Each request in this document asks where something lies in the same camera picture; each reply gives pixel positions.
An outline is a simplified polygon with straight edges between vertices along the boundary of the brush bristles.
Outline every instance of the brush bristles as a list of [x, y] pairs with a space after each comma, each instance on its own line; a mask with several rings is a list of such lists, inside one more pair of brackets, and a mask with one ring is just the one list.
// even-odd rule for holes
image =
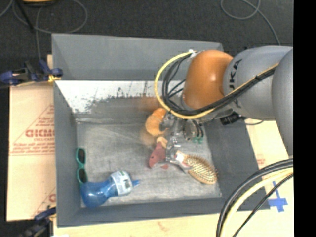
[[214, 184], [217, 181], [217, 175], [215, 169], [209, 164], [207, 160], [199, 156], [185, 155], [185, 164], [192, 168], [188, 173], [201, 183]]

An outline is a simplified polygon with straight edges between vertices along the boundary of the bottle label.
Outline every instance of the bottle label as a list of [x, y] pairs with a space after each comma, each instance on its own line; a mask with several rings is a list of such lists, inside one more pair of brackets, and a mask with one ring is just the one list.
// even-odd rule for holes
[[126, 171], [117, 171], [111, 175], [119, 196], [127, 195], [132, 191], [132, 181]]

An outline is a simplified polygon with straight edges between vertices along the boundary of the gray bin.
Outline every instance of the gray bin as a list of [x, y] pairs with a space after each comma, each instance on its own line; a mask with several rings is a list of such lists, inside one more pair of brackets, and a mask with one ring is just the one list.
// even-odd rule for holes
[[[258, 169], [242, 122], [209, 122], [202, 145], [183, 143], [183, 152], [197, 150], [215, 166], [219, 179], [213, 186], [176, 166], [149, 169], [152, 148], [137, 137], [151, 113], [138, 96], [145, 86], [146, 97], [153, 96], [148, 85], [163, 63], [189, 49], [222, 50], [221, 44], [67, 34], [52, 35], [52, 43], [53, 66], [64, 71], [54, 85], [59, 227], [219, 213], [230, 193]], [[185, 77], [188, 65], [178, 78]], [[87, 149], [90, 181], [121, 169], [140, 179], [139, 186], [101, 207], [86, 208], [76, 179], [76, 147]], [[241, 209], [252, 209], [264, 194], [261, 189]]]

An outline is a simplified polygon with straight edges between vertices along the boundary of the cable bundle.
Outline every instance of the cable bundle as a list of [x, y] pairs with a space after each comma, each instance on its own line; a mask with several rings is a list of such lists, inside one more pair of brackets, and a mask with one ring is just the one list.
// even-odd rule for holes
[[[205, 107], [202, 107], [197, 110], [185, 110], [182, 109], [179, 105], [174, 103], [170, 98], [175, 95], [176, 93], [180, 92], [182, 89], [177, 90], [173, 92], [181, 83], [183, 83], [185, 80], [182, 80], [179, 84], [177, 84], [171, 91], [168, 92], [168, 87], [170, 81], [174, 78], [175, 74], [178, 72], [179, 67], [183, 60], [189, 58], [194, 51], [189, 51], [187, 53], [179, 54], [173, 58], [171, 58], [169, 61], [167, 61], [158, 71], [155, 81], [154, 81], [154, 91], [156, 98], [160, 102], [160, 104], [171, 114], [175, 115], [178, 118], [182, 119], [198, 119], [200, 117], [203, 117], [213, 111], [216, 111], [229, 103], [233, 102], [235, 99], [240, 97], [242, 94], [244, 94], [247, 90], [249, 90], [251, 87], [256, 85], [258, 82], [262, 81], [263, 79], [273, 75], [276, 67], [278, 66], [278, 63], [274, 64], [273, 66], [267, 68], [260, 74], [256, 75], [246, 83], [242, 84], [241, 86], [237, 87], [235, 90], [230, 92], [228, 95], [223, 97], [222, 99], [207, 105]], [[160, 78], [160, 75], [162, 72], [170, 65], [169, 70], [166, 73], [166, 76], [163, 79], [162, 83], [162, 99], [158, 93], [158, 80]]]
[[[231, 219], [232, 215], [238, 210], [242, 203], [249, 198], [254, 192], [258, 189], [270, 183], [272, 180], [282, 178], [282, 180], [259, 202], [259, 204], [254, 208], [250, 213], [244, 223], [233, 235], [234, 237], [240, 232], [243, 226], [250, 220], [250, 218], [255, 214], [256, 211], [262, 206], [262, 204], [271, 196], [271, 194], [281, 186], [285, 181], [294, 176], [293, 173], [293, 159], [280, 161], [274, 164], [271, 164], [265, 168], [262, 168], [247, 178], [241, 185], [239, 185], [230, 197], [226, 200], [226, 203], [221, 211], [219, 220], [217, 223], [216, 237], [225, 236], [225, 227]], [[261, 180], [263, 176], [272, 174], [266, 179]], [[253, 182], [257, 182], [255, 185], [251, 186], [246, 192], [243, 193], [243, 190]]]

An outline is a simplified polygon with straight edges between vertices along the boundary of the green object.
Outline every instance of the green object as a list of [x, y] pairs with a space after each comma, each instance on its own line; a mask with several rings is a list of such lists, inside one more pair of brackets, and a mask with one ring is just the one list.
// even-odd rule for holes
[[199, 144], [202, 144], [203, 143], [203, 137], [198, 138], [197, 141], [198, 141]]
[[86, 161], [86, 151], [83, 148], [76, 149], [76, 161], [78, 163], [77, 169], [77, 180], [81, 184], [86, 183], [88, 181], [87, 173], [84, 169], [85, 161]]

